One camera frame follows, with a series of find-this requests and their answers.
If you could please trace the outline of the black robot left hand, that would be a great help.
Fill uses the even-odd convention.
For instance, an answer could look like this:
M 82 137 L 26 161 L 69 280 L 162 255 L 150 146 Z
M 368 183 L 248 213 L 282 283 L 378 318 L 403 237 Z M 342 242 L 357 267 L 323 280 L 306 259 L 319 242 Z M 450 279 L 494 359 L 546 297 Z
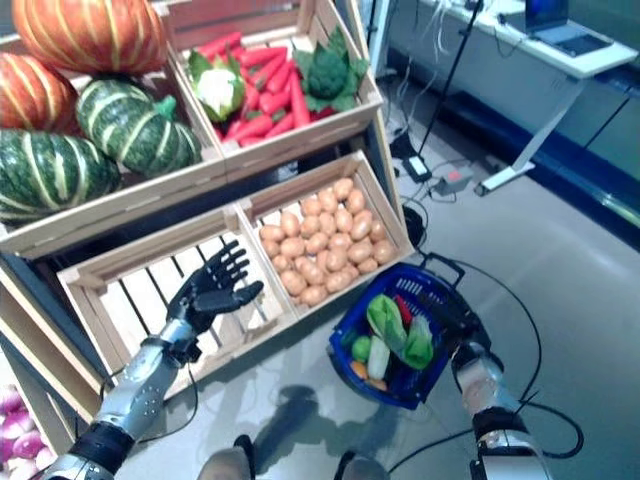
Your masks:
M 238 240 L 224 245 L 182 284 L 167 306 L 167 322 L 182 321 L 195 335 L 208 330 L 218 315 L 239 310 L 263 291 L 260 280 L 248 285 L 250 261 Z

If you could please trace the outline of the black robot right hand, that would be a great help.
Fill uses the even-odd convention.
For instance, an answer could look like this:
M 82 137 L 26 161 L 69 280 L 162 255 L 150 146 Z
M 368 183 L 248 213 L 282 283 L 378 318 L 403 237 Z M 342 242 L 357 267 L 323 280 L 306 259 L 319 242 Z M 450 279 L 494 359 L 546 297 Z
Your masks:
M 491 349 L 491 340 L 480 318 L 456 290 L 419 293 L 418 301 L 435 319 L 439 337 L 449 354 L 463 343 L 478 344 L 485 351 Z

